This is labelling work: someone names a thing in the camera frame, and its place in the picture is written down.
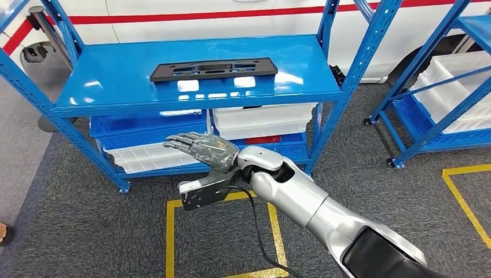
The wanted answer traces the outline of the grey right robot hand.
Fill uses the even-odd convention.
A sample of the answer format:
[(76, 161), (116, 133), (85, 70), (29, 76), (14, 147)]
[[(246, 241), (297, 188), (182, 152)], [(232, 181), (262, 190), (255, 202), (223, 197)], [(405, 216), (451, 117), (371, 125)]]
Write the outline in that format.
[(163, 146), (187, 153), (220, 173), (230, 172), (239, 153), (239, 148), (230, 141), (195, 131), (168, 136)]

